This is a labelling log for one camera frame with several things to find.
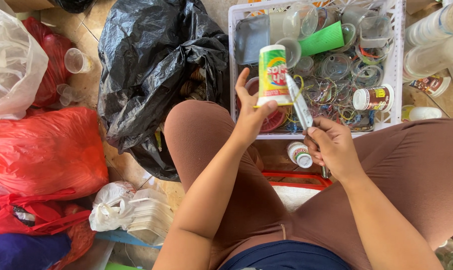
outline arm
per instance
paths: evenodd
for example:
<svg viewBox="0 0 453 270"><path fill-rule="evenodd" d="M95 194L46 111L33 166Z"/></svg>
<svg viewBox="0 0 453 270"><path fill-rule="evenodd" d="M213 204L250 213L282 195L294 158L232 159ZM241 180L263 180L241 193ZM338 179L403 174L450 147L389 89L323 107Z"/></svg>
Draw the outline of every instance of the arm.
<svg viewBox="0 0 453 270"><path fill-rule="evenodd" d="M244 88L248 69L238 77L242 106L235 129L186 193L175 214L153 270L206 270L210 249L235 185L240 160L260 132L263 120L277 108L268 102L254 111L257 97Z"/></svg>
<svg viewBox="0 0 453 270"><path fill-rule="evenodd" d="M374 270L441 270L433 250L363 171L350 129L326 118L305 139L313 161L327 165L348 196L363 248Z"/></svg>

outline scissors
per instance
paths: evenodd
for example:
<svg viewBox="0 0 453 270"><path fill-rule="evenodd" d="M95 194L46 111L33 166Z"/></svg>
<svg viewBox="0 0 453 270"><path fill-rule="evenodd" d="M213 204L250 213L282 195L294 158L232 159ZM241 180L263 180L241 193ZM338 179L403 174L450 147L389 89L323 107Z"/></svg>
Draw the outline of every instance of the scissors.
<svg viewBox="0 0 453 270"><path fill-rule="evenodd" d="M295 80L293 80L289 74L286 74L285 76L286 85L288 85L290 97L293 101L293 106L295 107L296 116L298 117L303 130L307 130L309 127L314 125L314 119L312 114L310 114L310 109L308 108L307 102L305 102L303 95L300 93L300 89L298 88L297 83L295 83ZM318 151L320 151L318 143L312 138L310 138L310 140L316 144ZM323 178L330 178L331 173L326 166L321 167L321 176Z"/></svg>

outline white plastic crate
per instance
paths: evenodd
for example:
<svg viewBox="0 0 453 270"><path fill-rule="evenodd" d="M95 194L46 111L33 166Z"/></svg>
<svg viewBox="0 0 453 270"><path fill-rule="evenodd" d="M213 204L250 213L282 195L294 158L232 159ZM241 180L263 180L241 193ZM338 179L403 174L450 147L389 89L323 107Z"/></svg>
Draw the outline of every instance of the white plastic crate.
<svg viewBox="0 0 453 270"><path fill-rule="evenodd" d="M238 66L235 60L235 29L237 23L250 16L252 13L263 10L266 14L272 9L285 9L295 0L269 0L257 3L235 5L228 11L228 35L230 52L230 112L231 118L236 122L238 118L238 108L236 104L235 83L238 78ZM343 9L348 5L358 5L368 9L379 8L380 15L388 15L393 26L393 44L386 60L382 62L384 77L382 84L390 84L394 89L393 106L390 111L378 112L375 114L374 130L380 130L388 126L401 123L402 109L402 77L403 77L403 32L405 28L405 4L403 0L334 0L334 1L314 1L310 3L328 3L323 6L326 9ZM358 137L367 132L352 131L353 137ZM301 133L261 133L257 139L303 139Z"/></svg>

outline blue plastic bag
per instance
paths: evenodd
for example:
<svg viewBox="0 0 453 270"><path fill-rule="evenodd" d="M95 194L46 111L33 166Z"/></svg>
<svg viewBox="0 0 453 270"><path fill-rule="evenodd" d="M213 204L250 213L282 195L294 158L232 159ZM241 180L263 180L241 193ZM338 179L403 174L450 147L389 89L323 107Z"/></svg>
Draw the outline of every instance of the blue plastic bag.
<svg viewBox="0 0 453 270"><path fill-rule="evenodd" d="M0 234L0 269L46 270L67 255L71 244L66 233L44 236Z"/></svg>

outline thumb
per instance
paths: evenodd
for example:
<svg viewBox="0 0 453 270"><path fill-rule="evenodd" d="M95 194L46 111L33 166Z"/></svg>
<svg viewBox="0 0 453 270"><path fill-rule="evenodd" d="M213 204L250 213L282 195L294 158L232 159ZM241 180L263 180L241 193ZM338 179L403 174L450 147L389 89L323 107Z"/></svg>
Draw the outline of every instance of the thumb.
<svg viewBox="0 0 453 270"><path fill-rule="evenodd" d="M325 133L325 131L317 127L311 126L307 129L307 133L312 139L314 139L318 143L320 149L329 150L331 149L331 147L333 147L333 142L330 139L330 137L328 137L328 135Z"/></svg>
<svg viewBox="0 0 453 270"><path fill-rule="evenodd" d="M255 114L259 118L259 121L263 121L269 114L273 113L278 108L278 103L275 100L268 101L263 104Z"/></svg>

